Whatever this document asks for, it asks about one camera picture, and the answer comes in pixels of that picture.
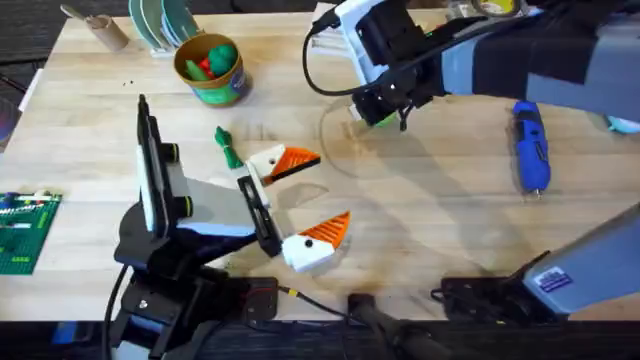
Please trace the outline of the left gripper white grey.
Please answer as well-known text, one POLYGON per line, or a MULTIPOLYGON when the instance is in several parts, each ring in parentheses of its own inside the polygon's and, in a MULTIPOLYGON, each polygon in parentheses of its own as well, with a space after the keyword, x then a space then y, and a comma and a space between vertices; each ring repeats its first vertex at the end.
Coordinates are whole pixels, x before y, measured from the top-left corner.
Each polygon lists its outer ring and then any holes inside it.
MULTIPOLYGON (((249 157, 265 186, 321 162, 321 156, 301 147, 276 145, 249 157)), ((335 248, 329 242, 295 234, 283 242, 258 195, 257 180, 248 171, 229 188, 189 178, 177 149, 161 157, 160 237, 199 261, 213 261, 256 243, 269 257, 282 251, 285 263, 296 272, 307 271, 328 260, 335 248)))

